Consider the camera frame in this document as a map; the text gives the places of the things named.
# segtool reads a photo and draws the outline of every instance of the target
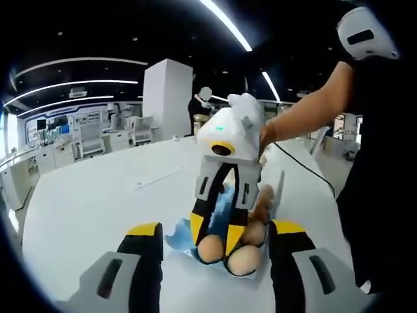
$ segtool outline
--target robotic hand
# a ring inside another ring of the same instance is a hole
[[[229,256],[247,226],[248,210],[259,193],[259,133],[265,118],[260,103],[251,95],[229,95],[227,99],[231,107],[220,109],[197,135],[202,159],[190,222],[197,246],[207,234],[223,180],[234,170],[235,195],[225,245],[225,255]]]

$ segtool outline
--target desk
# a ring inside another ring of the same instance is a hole
[[[320,173],[302,142],[281,144]],[[326,183],[274,146],[266,157],[263,183],[276,186],[285,170],[277,217],[300,223],[318,247],[326,247],[352,267],[336,202]],[[78,289],[80,275],[103,253],[115,251],[131,227],[159,221],[164,233],[172,234],[178,220],[194,206],[199,165],[191,137],[111,153],[43,175],[23,233],[23,255],[40,287],[51,300],[65,301]],[[268,266],[254,286],[198,264],[164,243],[160,312],[275,312]],[[226,291],[220,286],[227,286]]]

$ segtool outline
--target laboratory room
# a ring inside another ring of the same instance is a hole
[[[2,312],[374,312],[341,209],[367,117],[321,113],[373,9],[77,2],[3,58]]]

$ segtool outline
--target human arm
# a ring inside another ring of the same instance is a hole
[[[352,79],[353,68],[339,62],[319,90],[305,96],[262,129],[261,148],[313,132],[343,113],[349,102]]]

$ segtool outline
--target white pillar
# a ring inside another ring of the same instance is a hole
[[[165,59],[145,71],[143,116],[153,116],[156,141],[183,137],[191,130],[188,103],[192,97],[193,68]]]

